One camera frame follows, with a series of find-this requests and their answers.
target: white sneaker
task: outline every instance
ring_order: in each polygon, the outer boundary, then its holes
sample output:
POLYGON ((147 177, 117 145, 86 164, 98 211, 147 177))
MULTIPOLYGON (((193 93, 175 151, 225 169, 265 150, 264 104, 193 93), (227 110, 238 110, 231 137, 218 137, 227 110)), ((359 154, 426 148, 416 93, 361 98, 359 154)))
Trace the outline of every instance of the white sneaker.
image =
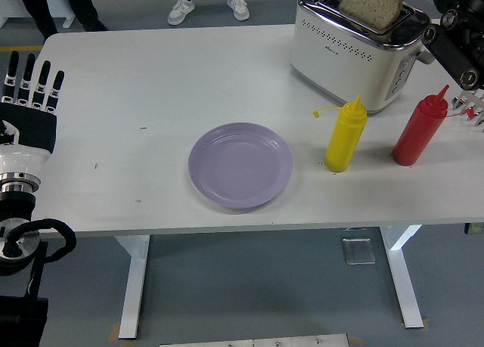
POLYGON ((249 9, 244 0, 227 0, 227 5, 234 10, 234 16, 238 20, 249 18, 249 9))
POLYGON ((195 9, 195 5, 192 1, 178 0, 175 6, 168 15, 168 24, 176 26, 183 22, 187 14, 195 9))

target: toaster lever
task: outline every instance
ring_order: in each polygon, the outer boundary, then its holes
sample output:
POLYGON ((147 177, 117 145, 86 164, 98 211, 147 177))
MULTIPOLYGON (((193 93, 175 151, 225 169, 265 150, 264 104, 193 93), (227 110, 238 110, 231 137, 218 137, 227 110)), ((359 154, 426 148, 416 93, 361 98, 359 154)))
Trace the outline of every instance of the toaster lever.
POLYGON ((420 51, 417 53, 416 59, 422 64, 430 65, 436 58, 428 51, 420 51))

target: yellow squeeze bottle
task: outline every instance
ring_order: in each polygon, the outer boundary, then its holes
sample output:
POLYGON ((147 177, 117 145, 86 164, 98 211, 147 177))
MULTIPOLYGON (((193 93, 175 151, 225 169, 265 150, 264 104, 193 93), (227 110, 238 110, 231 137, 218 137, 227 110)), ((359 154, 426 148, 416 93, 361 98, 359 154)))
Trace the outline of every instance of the yellow squeeze bottle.
POLYGON ((348 168, 367 121, 366 107, 361 103, 361 95, 355 101, 343 105, 327 147, 324 160, 326 168, 332 172, 343 172, 348 168))

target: yellow line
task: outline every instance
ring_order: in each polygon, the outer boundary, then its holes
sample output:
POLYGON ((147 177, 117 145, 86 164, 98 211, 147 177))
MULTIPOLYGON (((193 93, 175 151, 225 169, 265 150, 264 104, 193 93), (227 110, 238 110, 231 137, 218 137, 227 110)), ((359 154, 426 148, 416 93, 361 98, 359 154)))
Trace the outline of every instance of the yellow line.
POLYGON ((12 52, 12 51, 40 51, 42 46, 14 46, 14 47, 0 47, 0 52, 12 52))

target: table surface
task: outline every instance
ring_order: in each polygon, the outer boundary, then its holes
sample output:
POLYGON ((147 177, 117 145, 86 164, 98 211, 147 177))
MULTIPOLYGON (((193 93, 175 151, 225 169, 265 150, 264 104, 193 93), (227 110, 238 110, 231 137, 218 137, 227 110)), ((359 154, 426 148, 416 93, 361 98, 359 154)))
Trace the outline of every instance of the table surface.
POLYGON ((335 103, 292 68, 293 30, 51 37, 33 78, 43 60, 66 78, 33 219, 58 218, 79 236, 482 221, 484 133, 465 116, 446 119, 412 167, 390 155, 419 100, 446 84, 447 100, 460 94, 440 65, 415 64, 400 96, 370 116, 350 167, 335 174, 324 154, 337 111, 312 115, 335 103), (270 128, 292 153, 284 191, 254 209, 214 204, 188 176, 195 142, 231 122, 270 128))

